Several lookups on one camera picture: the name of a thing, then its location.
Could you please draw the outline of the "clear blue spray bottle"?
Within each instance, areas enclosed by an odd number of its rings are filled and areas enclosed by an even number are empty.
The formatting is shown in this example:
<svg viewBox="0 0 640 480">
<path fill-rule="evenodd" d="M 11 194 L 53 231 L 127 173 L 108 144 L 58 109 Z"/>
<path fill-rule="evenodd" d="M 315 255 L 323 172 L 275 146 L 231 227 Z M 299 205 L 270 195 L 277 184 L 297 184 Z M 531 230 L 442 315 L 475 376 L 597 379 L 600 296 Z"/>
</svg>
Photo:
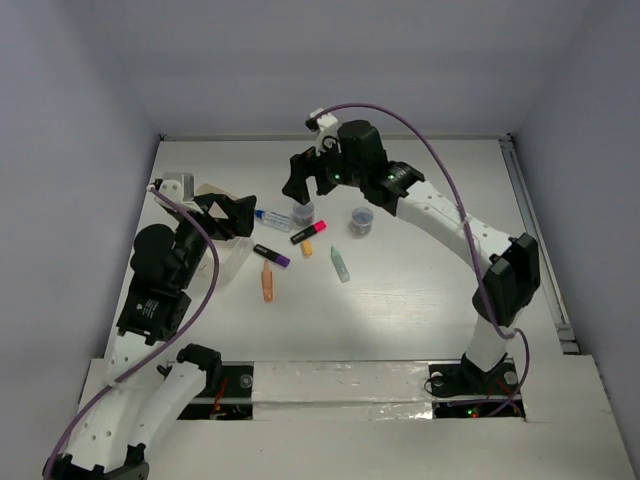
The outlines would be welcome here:
<svg viewBox="0 0 640 480">
<path fill-rule="evenodd" d="M 292 220 L 290 217 L 261 209 L 254 211 L 255 218 L 263 225 L 283 232 L 292 230 Z"/>
</svg>

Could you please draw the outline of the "purple black highlighter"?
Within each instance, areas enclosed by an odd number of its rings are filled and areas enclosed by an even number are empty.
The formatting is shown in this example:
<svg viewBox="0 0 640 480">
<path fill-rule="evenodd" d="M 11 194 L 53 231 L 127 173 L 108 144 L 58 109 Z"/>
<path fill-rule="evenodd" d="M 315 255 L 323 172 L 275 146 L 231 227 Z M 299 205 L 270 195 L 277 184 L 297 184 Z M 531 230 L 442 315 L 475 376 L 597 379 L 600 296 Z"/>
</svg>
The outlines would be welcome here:
<svg viewBox="0 0 640 480">
<path fill-rule="evenodd" d="M 261 244 L 255 244 L 253 247 L 253 251 L 274 264 L 279 265 L 282 268 L 287 268 L 290 264 L 290 259 L 268 247 L 265 247 Z"/>
</svg>

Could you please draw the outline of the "paperclip jar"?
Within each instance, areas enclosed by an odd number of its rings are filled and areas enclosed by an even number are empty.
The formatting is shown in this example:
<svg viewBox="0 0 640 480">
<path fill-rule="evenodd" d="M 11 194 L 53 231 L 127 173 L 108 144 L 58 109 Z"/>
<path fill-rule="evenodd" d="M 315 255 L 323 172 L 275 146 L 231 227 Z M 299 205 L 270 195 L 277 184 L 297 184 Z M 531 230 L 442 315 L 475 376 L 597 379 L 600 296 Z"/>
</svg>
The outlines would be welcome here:
<svg viewBox="0 0 640 480">
<path fill-rule="evenodd" d="M 307 204 L 294 202 L 292 205 L 291 218 L 300 228 L 306 228 L 312 225 L 315 218 L 314 204 L 312 202 L 308 202 Z"/>
<path fill-rule="evenodd" d="M 349 226 L 354 235 L 364 236 L 371 232 L 373 221 L 374 214 L 369 208 L 357 207 L 351 213 Z"/>
</svg>

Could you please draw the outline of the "pink black highlighter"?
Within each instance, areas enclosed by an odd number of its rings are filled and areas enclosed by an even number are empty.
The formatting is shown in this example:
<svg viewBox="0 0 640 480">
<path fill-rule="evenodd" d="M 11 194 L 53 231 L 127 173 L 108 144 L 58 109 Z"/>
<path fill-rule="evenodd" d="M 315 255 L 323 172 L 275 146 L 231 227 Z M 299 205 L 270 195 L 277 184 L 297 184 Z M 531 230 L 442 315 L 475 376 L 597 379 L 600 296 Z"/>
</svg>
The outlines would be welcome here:
<svg viewBox="0 0 640 480">
<path fill-rule="evenodd" d="M 324 221 L 318 221 L 306 228 L 304 228 L 303 230 L 297 232 L 296 234 L 294 234 L 293 236 L 290 237 L 290 241 L 293 245 L 299 244 L 315 235 L 317 235 L 318 233 L 321 233 L 322 231 L 324 231 L 327 228 L 327 225 Z"/>
</svg>

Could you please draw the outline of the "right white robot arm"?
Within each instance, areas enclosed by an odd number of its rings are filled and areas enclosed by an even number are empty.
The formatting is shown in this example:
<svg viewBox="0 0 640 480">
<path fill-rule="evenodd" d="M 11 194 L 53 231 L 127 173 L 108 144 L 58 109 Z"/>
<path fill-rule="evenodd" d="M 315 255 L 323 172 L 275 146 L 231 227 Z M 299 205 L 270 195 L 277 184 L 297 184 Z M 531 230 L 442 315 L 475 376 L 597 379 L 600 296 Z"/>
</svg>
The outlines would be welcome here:
<svg viewBox="0 0 640 480">
<path fill-rule="evenodd" d="M 423 173 L 389 160 L 378 130 L 366 120 L 310 119 L 314 146 L 290 159 L 282 192 L 301 205 L 310 201 L 307 180 L 319 196 L 339 185 L 355 187 L 371 204 L 426 232 L 461 258 L 480 283 L 472 297 L 478 319 L 461 359 L 460 379 L 482 392 L 497 378 L 512 326 L 540 285 L 539 247 L 529 234 L 498 231 L 447 199 Z"/>
</svg>

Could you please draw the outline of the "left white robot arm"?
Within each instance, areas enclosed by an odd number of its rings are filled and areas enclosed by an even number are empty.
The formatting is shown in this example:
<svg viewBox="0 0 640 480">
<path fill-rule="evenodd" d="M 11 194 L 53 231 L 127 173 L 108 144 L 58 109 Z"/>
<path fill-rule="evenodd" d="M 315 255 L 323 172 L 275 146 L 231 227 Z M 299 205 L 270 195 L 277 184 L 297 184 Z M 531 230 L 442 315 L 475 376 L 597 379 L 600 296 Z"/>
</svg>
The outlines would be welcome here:
<svg viewBox="0 0 640 480">
<path fill-rule="evenodd" d="M 151 192 L 177 225 L 136 234 L 105 378 L 54 447 L 46 479 L 147 478 L 150 453 L 171 424 L 222 381 L 221 355 L 212 348 L 189 343 L 175 359 L 167 356 L 245 262 L 235 253 L 222 259 L 216 245 L 251 247 L 257 199 Z"/>
</svg>

